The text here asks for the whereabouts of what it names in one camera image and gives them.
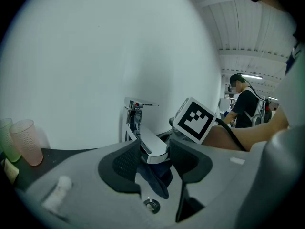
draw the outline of black cable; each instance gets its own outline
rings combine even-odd
[[[244,146],[240,143],[240,141],[237,139],[237,137],[235,136],[235,134],[232,132],[232,130],[230,129],[230,127],[228,127],[228,125],[225,124],[225,122],[223,122],[221,119],[216,118],[216,122],[218,122],[219,125],[221,125],[224,129],[227,130],[227,132],[229,133],[230,137],[233,139],[233,141],[236,143],[236,145],[242,150],[242,151],[247,151]]]
[[[256,93],[256,91],[254,90],[254,88],[252,87],[252,85],[251,85],[249,82],[248,82],[248,84],[250,85],[250,87],[251,87],[251,89],[253,90],[253,92],[255,93],[255,95],[256,95],[259,99],[265,101],[265,99],[261,98],[261,97]]]

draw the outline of pink plastic cup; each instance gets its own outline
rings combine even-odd
[[[21,120],[13,124],[10,127],[10,135],[15,147],[31,166],[37,166],[41,163],[42,151],[32,120]]]

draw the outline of ceiling light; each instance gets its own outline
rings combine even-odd
[[[274,97],[268,97],[268,98],[270,98],[270,99],[274,99],[274,100],[277,100],[277,101],[278,101],[278,99],[276,99],[276,98],[274,98]]]
[[[250,75],[250,74],[242,74],[242,77],[249,77],[249,78],[254,78],[254,79],[258,79],[258,80],[262,79],[261,76]]]

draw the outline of ceiling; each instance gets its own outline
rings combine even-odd
[[[193,1],[215,40],[226,85],[232,74],[255,74],[263,79],[248,80],[257,93],[276,97],[295,43],[290,16],[250,0]]]

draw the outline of human arm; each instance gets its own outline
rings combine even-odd
[[[224,119],[225,124],[227,125],[227,124],[231,123],[231,121],[234,120],[237,116],[238,116],[238,113],[235,113],[235,112],[233,112],[233,110],[231,110]]]
[[[274,117],[268,122],[249,128],[232,128],[240,143],[247,151],[257,142],[269,141],[271,137],[280,130],[287,129],[288,121],[281,108],[276,111]],[[240,150],[232,140],[228,132],[220,126],[213,126],[203,141],[203,145],[219,147],[224,149]]]

